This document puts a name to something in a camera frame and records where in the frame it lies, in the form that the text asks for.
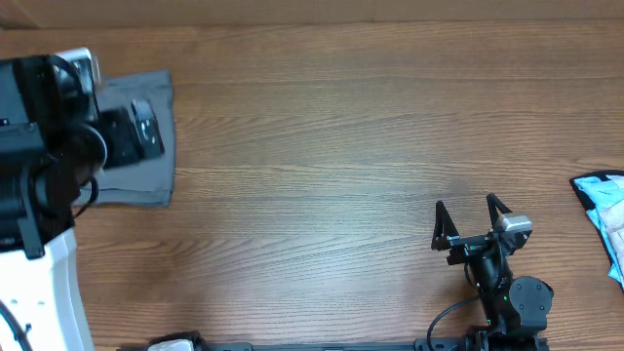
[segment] gray fabric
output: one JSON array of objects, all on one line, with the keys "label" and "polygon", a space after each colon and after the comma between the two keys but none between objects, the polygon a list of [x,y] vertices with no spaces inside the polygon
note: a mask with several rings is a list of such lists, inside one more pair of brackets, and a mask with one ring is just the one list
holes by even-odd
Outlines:
[{"label": "gray fabric", "polygon": [[[165,154],[137,165],[112,169],[96,175],[98,203],[124,203],[137,206],[168,206],[174,190],[176,169],[176,128],[174,125],[171,75],[158,71],[107,79],[97,93],[100,110],[120,105],[131,108],[133,99],[148,99],[158,120]],[[76,205],[89,200],[91,188],[85,187]]]}]

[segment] gray cloth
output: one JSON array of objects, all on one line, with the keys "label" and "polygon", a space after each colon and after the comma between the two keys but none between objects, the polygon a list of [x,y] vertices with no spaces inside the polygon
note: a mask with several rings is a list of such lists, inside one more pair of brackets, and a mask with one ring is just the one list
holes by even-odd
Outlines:
[{"label": "gray cloth", "polygon": [[[131,109],[133,99],[147,99],[158,120],[165,154],[136,165],[101,171],[97,203],[124,203],[137,206],[166,207],[171,202],[176,169],[176,128],[174,125],[171,74],[158,71],[107,79],[97,93],[100,110],[120,105]],[[85,186],[75,205],[89,200],[91,188]]]}]

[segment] wooden table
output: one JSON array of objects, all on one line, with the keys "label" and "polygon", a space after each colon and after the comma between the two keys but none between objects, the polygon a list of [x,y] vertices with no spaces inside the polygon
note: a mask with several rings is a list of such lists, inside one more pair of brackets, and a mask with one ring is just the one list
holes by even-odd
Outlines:
[{"label": "wooden table", "polygon": [[[624,21],[13,31],[2,57],[88,46],[104,74],[170,69],[168,209],[78,221],[98,350],[211,341],[406,341],[474,292],[430,250],[486,195],[528,214],[517,276],[556,292],[554,350],[621,350],[624,298],[568,179],[624,167]],[[478,304],[435,335],[484,321]]]}]

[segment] cable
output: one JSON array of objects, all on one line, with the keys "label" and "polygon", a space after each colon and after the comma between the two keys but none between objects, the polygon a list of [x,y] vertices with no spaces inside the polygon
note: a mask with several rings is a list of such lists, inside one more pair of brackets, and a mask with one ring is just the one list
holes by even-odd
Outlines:
[{"label": "cable", "polygon": [[496,278],[496,284],[494,284],[494,288],[492,288],[492,293],[496,292],[500,282],[503,281],[503,265],[505,264],[503,255],[503,248],[500,246],[500,241],[496,240],[496,247],[498,248],[498,278]]},{"label": "cable", "polygon": [[438,315],[438,317],[436,317],[436,319],[433,320],[433,322],[431,322],[431,325],[429,325],[429,330],[427,330],[427,346],[429,346],[429,351],[436,351],[436,349],[433,347],[433,344],[431,343],[431,333],[433,332],[433,328],[436,327],[436,324],[440,322],[440,320],[443,319],[448,313],[459,309],[467,304],[470,304],[471,302],[476,301],[478,298],[479,296],[476,295],[461,302],[455,303],[453,306],[444,310],[441,314]]},{"label": "cable", "polygon": [[468,261],[464,262],[464,275],[466,276],[466,282],[468,282],[471,287],[476,288],[472,279],[470,279],[470,274],[468,273]]},{"label": "cable", "polygon": [[21,350],[32,351],[32,347],[30,346],[30,342],[28,342],[26,333],[21,329],[20,323],[16,319],[16,316],[11,313],[9,308],[2,301],[0,301],[0,315],[4,317],[5,321],[7,321],[9,328],[11,328],[11,332],[13,332],[14,339],[19,343],[19,346],[21,346]]},{"label": "cable", "polygon": [[92,177],[91,178],[91,196],[89,197],[89,201],[87,201],[87,203],[83,205],[80,208],[80,210],[78,210],[78,213],[74,215],[74,219],[78,218],[78,216],[80,216],[84,211],[86,211],[89,208],[89,206],[92,205],[98,199],[98,195],[99,195],[98,181],[96,180],[95,177]]}]

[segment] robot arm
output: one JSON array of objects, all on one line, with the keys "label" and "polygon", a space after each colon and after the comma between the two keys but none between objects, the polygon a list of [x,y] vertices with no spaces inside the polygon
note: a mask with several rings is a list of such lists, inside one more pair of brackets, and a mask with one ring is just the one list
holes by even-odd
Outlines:
[{"label": "robot arm", "polygon": [[87,182],[97,189],[95,172],[164,152],[149,102],[100,111],[98,83],[87,49],[0,60],[4,351],[94,350],[76,279],[71,204]]}]

